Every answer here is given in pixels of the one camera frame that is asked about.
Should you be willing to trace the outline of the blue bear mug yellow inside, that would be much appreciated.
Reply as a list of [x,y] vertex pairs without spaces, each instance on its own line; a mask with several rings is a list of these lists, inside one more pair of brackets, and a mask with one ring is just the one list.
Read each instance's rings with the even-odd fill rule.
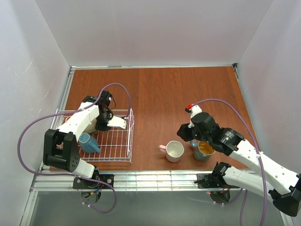
[[215,153],[215,150],[204,141],[190,141],[194,148],[193,156],[197,161],[206,162]]

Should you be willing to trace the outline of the light blue mug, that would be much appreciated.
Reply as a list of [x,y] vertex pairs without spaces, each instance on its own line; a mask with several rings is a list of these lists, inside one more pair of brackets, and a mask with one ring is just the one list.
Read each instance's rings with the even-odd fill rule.
[[79,145],[81,149],[88,153],[101,153],[97,140],[88,133],[82,133],[79,137]]

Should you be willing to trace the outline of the pink faceted mug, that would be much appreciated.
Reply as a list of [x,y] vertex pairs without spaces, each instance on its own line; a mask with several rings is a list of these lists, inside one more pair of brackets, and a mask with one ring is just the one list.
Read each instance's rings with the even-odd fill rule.
[[158,148],[169,162],[178,162],[184,154],[184,146],[179,141],[170,141],[167,145],[159,145]]

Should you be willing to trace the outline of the orange brown mug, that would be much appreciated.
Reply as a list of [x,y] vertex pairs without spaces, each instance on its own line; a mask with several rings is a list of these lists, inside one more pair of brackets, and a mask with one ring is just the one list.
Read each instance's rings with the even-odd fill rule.
[[71,115],[70,115],[70,116],[67,116],[67,117],[64,119],[64,122],[67,122],[70,118],[71,118]]

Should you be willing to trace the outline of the beige round mug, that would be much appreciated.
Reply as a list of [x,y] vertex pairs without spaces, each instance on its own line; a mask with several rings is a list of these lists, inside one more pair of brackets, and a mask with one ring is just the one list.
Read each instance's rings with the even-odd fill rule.
[[97,132],[97,129],[95,128],[96,127],[96,122],[97,120],[96,119],[93,119],[89,124],[88,126],[84,129],[84,133],[88,133],[88,134],[95,134]]

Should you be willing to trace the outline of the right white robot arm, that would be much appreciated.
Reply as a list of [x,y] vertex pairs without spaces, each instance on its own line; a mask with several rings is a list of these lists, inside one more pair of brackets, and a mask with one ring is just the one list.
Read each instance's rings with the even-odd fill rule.
[[196,181],[203,187],[241,187],[252,193],[266,196],[281,212],[297,216],[301,208],[301,176],[276,163],[231,128],[220,128],[206,112],[187,111],[190,122],[180,126],[177,135],[186,142],[203,141],[215,151],[235,159],[255,174],[236,169],[228,163],[217,163],[210,175]]

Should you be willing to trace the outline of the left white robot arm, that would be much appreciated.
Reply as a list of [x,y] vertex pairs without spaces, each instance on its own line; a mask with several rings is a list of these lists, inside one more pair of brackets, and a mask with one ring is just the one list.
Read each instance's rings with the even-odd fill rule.
[[57,129],[48,129],[44,136],[43,163],[65,170],[82,178],[95,179],[95,166],[79,156],[78,141],[84,130],[96,121],[94,128],[108,131],[113,112],[109,108],[112,94],[103,91],[95,105],[96,97],[87,96],[80,104],[79,112]]

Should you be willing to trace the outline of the salmon pink cup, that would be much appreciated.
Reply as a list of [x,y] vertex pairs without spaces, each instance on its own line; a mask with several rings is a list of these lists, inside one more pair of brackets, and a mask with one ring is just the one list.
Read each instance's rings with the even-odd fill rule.
[[63,150],[63,143],[59,144],[59,145],[56,145],[56,147],[60,150]]

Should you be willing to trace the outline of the aluminium left rail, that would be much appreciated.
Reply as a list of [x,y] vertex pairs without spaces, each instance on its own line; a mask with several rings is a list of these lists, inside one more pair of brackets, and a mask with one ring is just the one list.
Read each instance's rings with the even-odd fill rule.
[[[59,113],[59,112],[65,110],[65,106],[66,106],[67,99],[68,99],[68,96],[69,96],[69,92],[70,92],[70,88],[71,88],[71,84],[72,84],[72,80],[73,80],[73,76],[74,76],[75,70],[76,70],[76,66],[71,66],[70,67],[69,74],[68,74],[68,79],[67,79],[67,83],[66,83],[66,86],[65,86],[65,89],[64,89],[64,93],[63,93],[63,97],[62,97],[61,103],[59,105],[59,108],[56,110],[55,113]],[[51,127],[50,127],[51,129],[53,129],[55,127],[56,121],[58,119],[59,118],[54,117],[54,119],[52,120]],[[44,167],[44,163],[42,162],[41,165],[40,165],[40,168],[39,168],[39,172],[43,171],[43,167]]]

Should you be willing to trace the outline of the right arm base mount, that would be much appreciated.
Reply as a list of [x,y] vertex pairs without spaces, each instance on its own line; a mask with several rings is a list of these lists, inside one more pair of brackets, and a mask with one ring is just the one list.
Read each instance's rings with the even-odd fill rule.
[[229,205],[236,201],[242,193],[242,189],[231,200],[230,189],[237,188],[237,186],[228,185],[223,177],[226,175],[226,170],[231,168],[231,165],[225,162],[217,162],[213,171],[209,174],[197,174],[197,180],[194,183],[200,188],[220,188],[220,190],[209,191],[211,199],[214,204]]

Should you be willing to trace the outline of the aluminium front rail frame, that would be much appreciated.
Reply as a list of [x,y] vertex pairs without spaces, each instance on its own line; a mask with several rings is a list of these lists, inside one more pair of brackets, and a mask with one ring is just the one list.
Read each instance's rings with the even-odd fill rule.
[[[104,171],[114,176],[113,187],[117,192],[139,191],[196,191],[198,179],[210,174],[205,170],[160,170],[160,171]],[[32,191],[89,191],[79,188],[83,179],[75,176],[36,176]]]

